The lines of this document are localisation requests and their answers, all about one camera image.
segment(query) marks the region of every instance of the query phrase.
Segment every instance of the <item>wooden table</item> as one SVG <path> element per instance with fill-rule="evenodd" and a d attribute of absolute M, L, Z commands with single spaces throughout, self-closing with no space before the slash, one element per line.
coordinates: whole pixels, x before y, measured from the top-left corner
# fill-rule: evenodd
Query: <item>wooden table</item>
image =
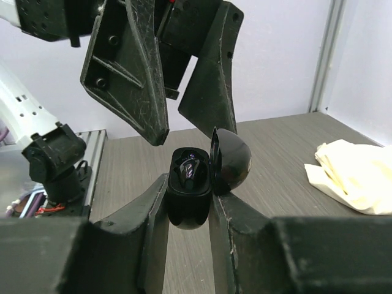
<path fill-rule="evenodd" d="M 304 164 L 317 164 L 316 147 L 343 138 L 375 144 L 321 113 L 241 122 L 238 135 L 252 151 L 252 170 L 235 194 L 266 216 L 349 216 L 355 213 L 307 181 Z M 97 221 L 144 192 L 168 172 L 172 152 L 193 146 L 209 151 L 199 130 L 171 132 L 164 146 L 152 147 L 141 137 L 105 144 L 91 220 Z M 214 293 L 208 226 L 182 231 L 171 226 L 164 293 Z"/>

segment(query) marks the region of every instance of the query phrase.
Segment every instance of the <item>yellow cloth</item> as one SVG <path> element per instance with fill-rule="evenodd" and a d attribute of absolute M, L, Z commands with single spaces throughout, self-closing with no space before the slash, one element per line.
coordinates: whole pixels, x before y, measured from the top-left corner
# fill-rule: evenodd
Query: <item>yellow cloth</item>
<path fill-rule="evenodd" d="M 338 140 L 319 146 L 315 158 L 321 167 L 305 169 L 318 190 L 361 213 L 392 215 L 392 146 Z"/>

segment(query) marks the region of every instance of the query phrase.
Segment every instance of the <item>purple wire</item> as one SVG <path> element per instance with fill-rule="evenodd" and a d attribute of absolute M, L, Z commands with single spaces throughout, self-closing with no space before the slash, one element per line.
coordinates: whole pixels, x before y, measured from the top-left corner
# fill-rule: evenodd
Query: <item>purple wire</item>
<path fill-rule="evenodd" d="M 26 217 L 33 217 L 35 213 L 37 212 L 39 208 L 39 204 L 41 203 L 43 193 L 38 193 L 35 197 L 34 200 L 32 201 L 32 204 L 30 206 L 29 211 L 26 213 Z"/>
<path fill-rule="evenodd" d="M 10 132 L 10 130 L 8 128 L 6 128 L 4 130 L 4 132 L 2 134 L 0 134 L 0 142 L 2 142 L 6 138 L 6 136 L 8 135 L 9 132 Z"/>
<path fill-rule="evenodd" d="M 11 217 L 12 214 L 13 214 L 13 210 L 12 209 L 6 211 L 6 217 Z"/>

